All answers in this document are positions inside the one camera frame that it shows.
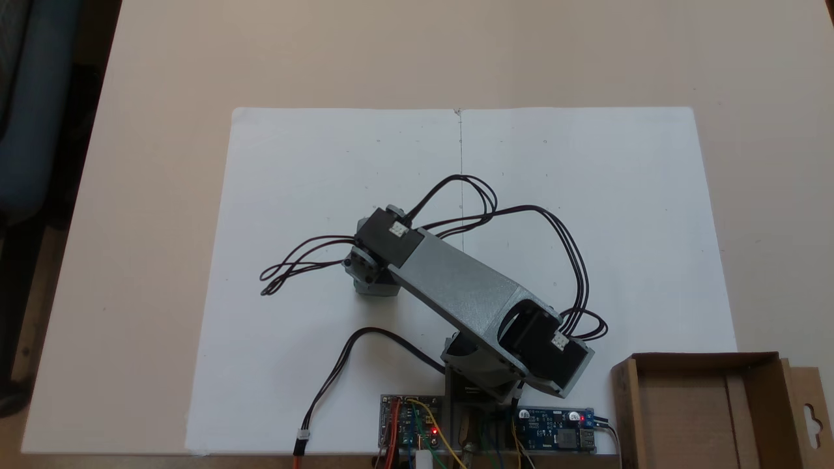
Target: orange wire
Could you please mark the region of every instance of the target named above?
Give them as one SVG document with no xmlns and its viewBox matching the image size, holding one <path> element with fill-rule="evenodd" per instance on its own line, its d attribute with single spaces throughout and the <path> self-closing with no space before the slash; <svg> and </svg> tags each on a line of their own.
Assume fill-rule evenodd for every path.
<svg viewBox="0 0 834 469">
<path fill-rule="evenodd" d="M 394 452 L 397 451 L 397 425 L 399 424 L 399 399 L 391 402 L 391 441 L 388 454 L 385 455 L 385 468 L 390 469 L 394 465 Z"/>
</svg>

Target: white paper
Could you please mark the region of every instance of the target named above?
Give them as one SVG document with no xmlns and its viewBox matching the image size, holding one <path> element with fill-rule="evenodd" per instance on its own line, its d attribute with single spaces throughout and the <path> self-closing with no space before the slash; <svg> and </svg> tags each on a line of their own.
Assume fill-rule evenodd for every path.
<svg viewBox="0 0 834 469">
<path fill-rule="evenodd" d="M 351 235 L 376 206 L 410 209 L 461 170 L 500 207 L 538 204 L 574 235 L 589 307 L 611 332 L 567 400 L 613 417 L 608 372 L 634 351 L 735 350 L 695 120 L 687 108 L 235 111 L 186 446 L 289 453 L 310 401 L 354 330 L 392 330 L 437 359 L 454 329 L 402 291 L 354 293 L 340 267 L 262 297 L 260 272 L 316 235 Z M 461 184 L 418 223 L 473 214 Z M 572 303 L 564 250 L 537 214 L 495 219 L 450 243 L 556 308 Z M 337 260 L 347 246 L 317 253 Z M 314 413 L 308 453 L 376 453 L 379 395 L 442 394 L 443 377 L 389 340 L 359 340 Z M 600 452 L 613 452 L 600 436 Z"/>
<path fill-rule="evenodd" d="M 610 332 L 564 400 L 527 388 L 520 404 L 594 407 L 614 420 L 610 369 L 641 351 L 736 351 L 695 118 L 689 108 L 523 108 L 463 114 L 464 172 L 500 207 L 536 204 L 565 223 L 585 260 L 588 308 Z M 467 214 L 482 206 L 465 190 Z M 556 310 L 576 282 L 555 231 L 508 214 L 465 235 L 465 252 Z M 596 326 L 591 318 L 577 333 Z M 600 453 L 614 452 L 597 433 Z"/>
</svg>

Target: cardboard box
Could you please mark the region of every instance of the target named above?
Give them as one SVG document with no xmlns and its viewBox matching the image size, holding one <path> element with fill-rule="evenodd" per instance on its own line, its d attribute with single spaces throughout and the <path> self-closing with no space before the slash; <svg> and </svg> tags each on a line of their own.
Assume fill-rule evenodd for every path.
<svg viewBox="0 0 834 469">
<path fill-rule="evenodd" d="M 625 469 L 834 466 L 817 368 L 776 352 L 638 353 L 611 374 Z M 821 424 L 817 448 L 805 405 Z"/>
</svg>

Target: beige table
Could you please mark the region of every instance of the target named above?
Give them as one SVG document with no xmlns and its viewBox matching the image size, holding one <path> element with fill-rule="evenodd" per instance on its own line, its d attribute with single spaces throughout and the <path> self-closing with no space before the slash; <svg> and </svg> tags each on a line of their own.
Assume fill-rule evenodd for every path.
<svg viewBox="0 0 834 469">
<path fill-rule="evenodd" d="M 125 0 L 23 450 L 184 452 L 238 106 L 692 106 L 739 346 L 834 399 L 832 83 L 824 0 Z"/>
</svg>

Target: yellow wire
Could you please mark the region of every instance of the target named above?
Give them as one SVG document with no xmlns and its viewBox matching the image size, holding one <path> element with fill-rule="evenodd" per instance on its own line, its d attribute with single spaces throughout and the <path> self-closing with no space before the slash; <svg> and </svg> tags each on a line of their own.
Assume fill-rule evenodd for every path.
<svg viewBox="0 0 834 469">
<path fill-rule="evenodd" d="M 518 453 L 519 469 L 521 469 L 521 441 L 519 441 L 518 435 L 515 434 L 515 416 L 513 416 L 512 420 L 512 423 L 510 423 L 510 429 L 513 432 L 513 440 L 515 440 L 515 452 Z"/>
<path fill-rule="evenodd" d="M 440 430 L 440 425 L 437 425 L 437 420 L 435 420 L 435 414 L 431 413 L 431 409 L 426 404 L 424 404 L 420 401 L 417 401 L 415 399 L 408 399 L 407 402 L 410 402 L 412 404 L 417 404 L 418 406 L 423 407 L 425 409 L 425 411 L 429 412 L 429 418 L 431 419 L 432 425 L 434 425 L 435 428 L 437 429 L 437 435 L 440 436 L 440 440 L 443 442 L 444 445 L 446 445 L 446 448 L 452 454 L 452 457 L 455 459 L 455 461 L 457 461 L 458 464 L 460 464 L 460 467 L 462 467 L 463 469 L 466 469 L 466 466 L 464 466 L 464 463 L 460 460 L 458 455 L 455 454 L 455 450 L 453 450 L 452 446 L 449 444 L 449 442 L 446 441 L 446 437 L 443 436 L 443 431 Z"/>
</svg>

